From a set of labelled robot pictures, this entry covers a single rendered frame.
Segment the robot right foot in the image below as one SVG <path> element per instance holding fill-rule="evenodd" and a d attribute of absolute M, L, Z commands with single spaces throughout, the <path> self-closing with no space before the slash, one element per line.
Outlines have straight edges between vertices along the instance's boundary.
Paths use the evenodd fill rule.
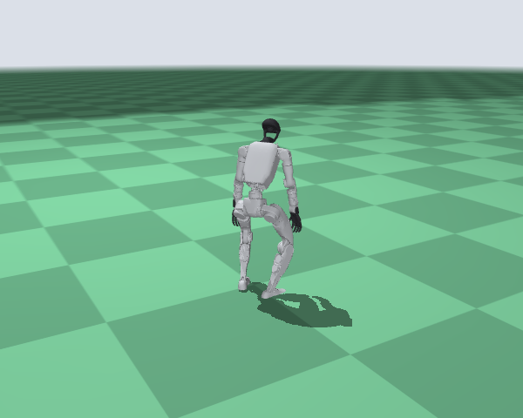
<path fill-rule="evenodd" d="M 269 289 L 268 289 L 268 290 L 269 290 Z M 276 296 L 276 295 L 278 295 L 278 294 L 281 294 L 281 293 L 286 292 L 286 290 L 283 289 L 283 288 L 276 288 L 275 290 L 274 290 L 274 288 L 273 288 L 274 292 L 271 292 L 271 293 L 270 293 L 268 290 L 264 290 L 264 291 L 262 292 L 261 297 L 262 297 L 263 299 L 268 299 L 268 298 L 270 298 L 270 297 L 273 297 L 273 296 Z M 270 291 L 271 291 L 271 290 L 270 290 Z"/>

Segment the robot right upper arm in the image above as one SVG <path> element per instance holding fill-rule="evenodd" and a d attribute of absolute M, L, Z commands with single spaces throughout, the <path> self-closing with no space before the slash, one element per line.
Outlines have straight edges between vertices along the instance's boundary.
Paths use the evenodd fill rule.
<path fill-rule="evenodd" d="M 278 150 L 278 157 L 280 160 L 282 160 L 282 168 L 285 175 L 285 179 L 283 179 L 284 186 L 286 188 L 294 187 L 294 180 L 293 180 L 293 164 L 292 164 L 292 155 L 291 152 L 288 149 L 284 148 L 277 148 Z"/>

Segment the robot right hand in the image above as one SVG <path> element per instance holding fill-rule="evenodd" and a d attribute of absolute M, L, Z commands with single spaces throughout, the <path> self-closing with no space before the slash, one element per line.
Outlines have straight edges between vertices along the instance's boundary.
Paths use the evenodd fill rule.
<path fill-rule="evenodd" d="M 292 226 L 291 226 L 292 229 L 295 226 L 293 233 L 294 232 L 297 233 L 297 232 L 300 232 L 302 230 L 301 218 L 298 215 L 298 213 L 299 213 L 298 207 L 295 208 L 295 213 L 290 212 L 291 215 L 290 215 L 290 218 L 289 218 L 289 222 L 292 220 Z M 297 227 L 297 229 L 296 229 L 296 227 Z"/>

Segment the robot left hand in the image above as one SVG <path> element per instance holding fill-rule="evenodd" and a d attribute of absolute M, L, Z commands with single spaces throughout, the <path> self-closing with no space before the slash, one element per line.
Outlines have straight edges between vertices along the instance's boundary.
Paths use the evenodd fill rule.
<path fill-rule="evenodd" d="M 233 207 L 235 207 L 235 200 L 233 200 Z M 234 226 L 235 226 L 235 225 L 238 226 L 239 222 L 238 222 L 238 224 L 237 224 L 237 221 L 238 221 L 238 220 L 237 220 L 237 218 L 233 215 L 233 213 L 234 213 L 234 210 L 233 210 L 233 212 L 232 212 L 232 216 L 233 216 L 233 217 L 232 217 L 232 223 L 233 223 Z M 240 224 L 239 224 L 239 225 L 240 225 Z"/>

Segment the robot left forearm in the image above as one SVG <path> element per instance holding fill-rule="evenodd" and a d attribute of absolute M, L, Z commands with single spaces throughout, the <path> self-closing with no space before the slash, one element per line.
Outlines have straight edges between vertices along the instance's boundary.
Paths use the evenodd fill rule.
<path fill-rule="evenodd" d="M 242 199 L 243 186 L 244 186 L 244 184 L 242 182 L 239 182 L 234 178 L 234 194 L 233 194 L 234 199 L 233 200 L 235 200 L 235 204 L 237 204 L 237 202 Z"/>

